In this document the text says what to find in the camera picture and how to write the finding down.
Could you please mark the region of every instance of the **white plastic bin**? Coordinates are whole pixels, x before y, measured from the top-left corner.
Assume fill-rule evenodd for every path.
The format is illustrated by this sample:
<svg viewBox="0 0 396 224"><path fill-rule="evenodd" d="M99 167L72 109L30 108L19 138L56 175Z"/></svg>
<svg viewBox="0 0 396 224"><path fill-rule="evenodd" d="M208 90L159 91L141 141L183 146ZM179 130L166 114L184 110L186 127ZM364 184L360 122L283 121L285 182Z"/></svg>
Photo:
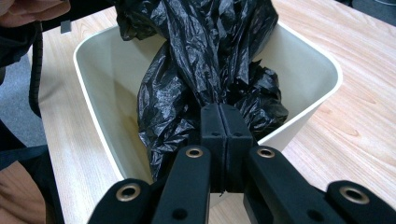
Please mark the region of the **white plastic bin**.
<svg viewBox="0 0 396 224"><path fill-rule="evenodd" d="M124 42L113 27L82 42L74 62L92 119L107 155L123 177L152 182L149 162L136 122L136 96L140 82L163 44L153 36ZM261 145L282 150L318 106L341 85L338 63L327 53L281 22L256 60L279 76L283 105L289 118L260 140Z"/></svg>

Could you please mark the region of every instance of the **crumpled plastic bag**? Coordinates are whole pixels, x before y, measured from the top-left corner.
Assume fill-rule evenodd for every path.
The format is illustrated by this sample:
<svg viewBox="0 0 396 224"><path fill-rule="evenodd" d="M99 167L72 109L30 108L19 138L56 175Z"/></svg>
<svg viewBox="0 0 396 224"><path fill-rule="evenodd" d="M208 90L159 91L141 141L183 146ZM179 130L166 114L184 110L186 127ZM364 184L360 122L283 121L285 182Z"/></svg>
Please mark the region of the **crumpled plastic bag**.
<svg viewBox="0 0 396 224"><path fill-rule="evenodd" d="M153 179L200 128L200 108L238 108L256 137L283 124L277 75L253 57L277 22L270 0L114 0L124 40L162 35L138 94L139 135Z"/></svg>

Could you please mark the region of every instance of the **black cable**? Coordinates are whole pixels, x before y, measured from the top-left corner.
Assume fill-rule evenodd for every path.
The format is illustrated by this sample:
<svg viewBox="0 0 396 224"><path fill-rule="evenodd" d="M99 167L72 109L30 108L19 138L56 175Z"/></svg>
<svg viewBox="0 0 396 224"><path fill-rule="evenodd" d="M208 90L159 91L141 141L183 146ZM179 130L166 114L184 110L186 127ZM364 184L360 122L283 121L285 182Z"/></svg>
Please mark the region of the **black cable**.
<svg viewBox="0 0 396 224"><path fill-rule="evenodd" d="M41 21L35 22L37 35L32 48L32 71L30 74L29 105L33 112L41 118L38 106L38 91L40 87L41 68L43 64L43 28Z"/></svg>

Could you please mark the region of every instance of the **skin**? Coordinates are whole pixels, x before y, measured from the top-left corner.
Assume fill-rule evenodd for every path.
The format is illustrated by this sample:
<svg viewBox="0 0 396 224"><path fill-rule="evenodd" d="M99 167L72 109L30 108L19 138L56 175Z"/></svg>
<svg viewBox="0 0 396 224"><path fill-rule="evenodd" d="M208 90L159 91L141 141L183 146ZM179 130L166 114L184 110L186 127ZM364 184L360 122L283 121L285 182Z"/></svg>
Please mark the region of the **skin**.
<svg viewBox="0 0 396 224"><path fill-rule="evenodd" d="M47 21L70 10L68 1L0 0L0 26L18 27L32 21Z"/></svg>

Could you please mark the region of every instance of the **wood grain surface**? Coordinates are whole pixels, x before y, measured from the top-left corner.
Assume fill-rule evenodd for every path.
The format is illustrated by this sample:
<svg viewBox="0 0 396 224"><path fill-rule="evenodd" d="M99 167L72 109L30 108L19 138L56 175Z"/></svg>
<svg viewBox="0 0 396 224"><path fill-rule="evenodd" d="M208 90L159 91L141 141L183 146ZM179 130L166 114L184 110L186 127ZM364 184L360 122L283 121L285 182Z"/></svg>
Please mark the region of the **wood grain surface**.
<svg viewBox="0 0 396 224"><path fill-rule="evenodd" d="M283 151L319 189L362 184L396 207L396 28L332 0L275 0L280 20L338 61L340 90ZM44 33L41 114L66 223L86 223L120 178L112 170L73 64L76 46L116 24L113 8ZM210 223L247 223L242 195L210 210Z"/></svg>

